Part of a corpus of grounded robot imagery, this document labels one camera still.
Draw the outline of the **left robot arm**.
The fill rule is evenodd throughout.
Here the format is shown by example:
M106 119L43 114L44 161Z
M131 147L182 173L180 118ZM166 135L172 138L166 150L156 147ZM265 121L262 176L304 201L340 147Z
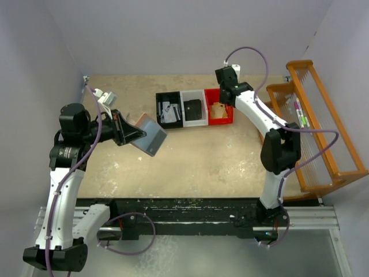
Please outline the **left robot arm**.
M26 263L50 275L55 271L80 272L99 228L118 221L113 204L93 204L77 224L73 223L78 191L94 148L108 140L122 146L146 136L118 110L91 120L80 103L62 107L59 123L61 128L50 151L50 192L44 221L35 245L23 254Z

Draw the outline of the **purple marker pen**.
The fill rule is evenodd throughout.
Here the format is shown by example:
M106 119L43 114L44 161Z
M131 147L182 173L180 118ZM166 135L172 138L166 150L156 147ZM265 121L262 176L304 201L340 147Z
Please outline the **purple marker pen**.
M294 105L295 105L295 110L296 110L296 114L298 116L300 126L301 126L302 129L304 129L304 118L303 118L303 115L302 115L302 112L301 112L301 109L299 107L297 99L294 101Z

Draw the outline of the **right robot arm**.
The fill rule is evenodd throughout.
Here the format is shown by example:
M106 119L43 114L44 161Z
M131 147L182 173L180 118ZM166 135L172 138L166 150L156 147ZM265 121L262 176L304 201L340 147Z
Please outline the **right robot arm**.
M255 215L261 225L269 226L282 210L288 172L301 157L299 127L274 114L247 82L238 81L232 66L215 70L215 75L220 87L220 102L244 114L263 137L260 160L266 177Z

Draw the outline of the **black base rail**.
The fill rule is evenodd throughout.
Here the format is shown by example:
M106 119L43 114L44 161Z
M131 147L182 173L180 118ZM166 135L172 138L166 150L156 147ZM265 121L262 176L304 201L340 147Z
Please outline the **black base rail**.
M272 220L257 221L255 209L257 198L194 198L194 199L93 199L76 200L76 208L87 207L82 210L86 215L94 204L104 204L108 207L109 223L102 227L119 227L120 231L100 231L102 239L137 240L141 235L194 235L194 236L234 236L241 239L275 241L281 234L278 220L282 219L286 227L289 226L287 207L317 207L317 199L302 198L287 201L281 212ZM232 222L225 227L156 227L155 222ZM253 231L254 226L272 227L271 231Z

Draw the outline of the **black wallet in bin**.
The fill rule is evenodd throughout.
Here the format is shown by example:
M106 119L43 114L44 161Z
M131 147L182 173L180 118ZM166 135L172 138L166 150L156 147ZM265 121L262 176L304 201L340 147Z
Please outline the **black wallet in bin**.
M202 118L202 105L199 99L184 102L184 117L186 121L197 121Z

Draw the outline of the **black plastic bin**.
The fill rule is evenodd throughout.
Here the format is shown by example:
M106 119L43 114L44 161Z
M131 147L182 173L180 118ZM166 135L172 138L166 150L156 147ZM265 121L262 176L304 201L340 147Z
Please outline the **black plastic bin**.
M156 94L157 123L164 129L183 127L180 92L162 92Z

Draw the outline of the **red plastic bin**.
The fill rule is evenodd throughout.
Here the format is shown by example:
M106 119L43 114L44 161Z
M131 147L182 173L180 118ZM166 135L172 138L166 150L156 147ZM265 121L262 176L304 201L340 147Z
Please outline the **red plastic bin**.
M220 102L220 89L204 90L208 108L208 125L227 125L234 121L234 108Z

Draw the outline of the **orange cards in red bin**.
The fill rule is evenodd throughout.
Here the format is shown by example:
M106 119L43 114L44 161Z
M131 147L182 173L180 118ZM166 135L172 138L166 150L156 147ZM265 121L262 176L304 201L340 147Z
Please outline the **orange cards in red bin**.
M211 119L228 118L226 105L220 102L214 102L212 105L210 105L210 118Z

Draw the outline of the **orange wooden tiered rack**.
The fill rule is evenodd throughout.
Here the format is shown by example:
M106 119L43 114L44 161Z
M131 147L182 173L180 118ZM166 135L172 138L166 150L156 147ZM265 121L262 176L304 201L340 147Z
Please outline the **orange wooden tiered rack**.
M310 123L308 130L317 130L301 136L301 162L326 149L291 174L288 183L307 199L325 196L368 175L313 62L291 61L286 67L291 78L286 83L267 86L270 100L266 105L285 121L300 125L294 105L297 99L302 115Z

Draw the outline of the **aluminium frame rail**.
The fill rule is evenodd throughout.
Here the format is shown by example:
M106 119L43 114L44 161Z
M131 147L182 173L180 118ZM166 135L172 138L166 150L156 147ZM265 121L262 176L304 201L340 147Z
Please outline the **aluminium frame rail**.
M84 217L82 210L87 207L78 207L74 211L73 227L77 225ZM289 215L289 229L290 230L328 230L328 229L340 229L336 212L333 207L287 207ZM46 208L41 207L38 213L34 230L40 230L43 226L43 221L46 214ZM225 227L226 223L232 222L155 222L156 227L163 225L164 227ZM285 230L286 224L282 222L282 219L278 220L278 227L275 227L278 231ZM272 227L267 226L254 226L253 231L271 231ZM101 227L99 231L120 231L119 227Z

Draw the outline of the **white plastic bin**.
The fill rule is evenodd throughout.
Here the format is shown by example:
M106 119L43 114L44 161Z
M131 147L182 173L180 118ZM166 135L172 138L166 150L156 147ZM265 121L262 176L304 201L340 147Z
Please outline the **white plastic bin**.
M208 125L208 108L203 89L180 91L180 100L185 128Z

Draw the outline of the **grey cards in black bin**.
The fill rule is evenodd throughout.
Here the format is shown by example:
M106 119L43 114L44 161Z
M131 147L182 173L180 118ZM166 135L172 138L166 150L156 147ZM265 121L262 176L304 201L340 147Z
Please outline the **grey cards in black bin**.
M158 109L161 123L174 123L181 120L180 109L177 103L158 102Z

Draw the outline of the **pink leather card holder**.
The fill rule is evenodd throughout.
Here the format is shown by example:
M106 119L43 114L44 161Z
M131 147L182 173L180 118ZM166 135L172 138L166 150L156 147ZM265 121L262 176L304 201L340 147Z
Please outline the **pink leather card holder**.
M130 144L154 157L167 138L167 132L147 113L143 113L134 126L143 131L145 135Z

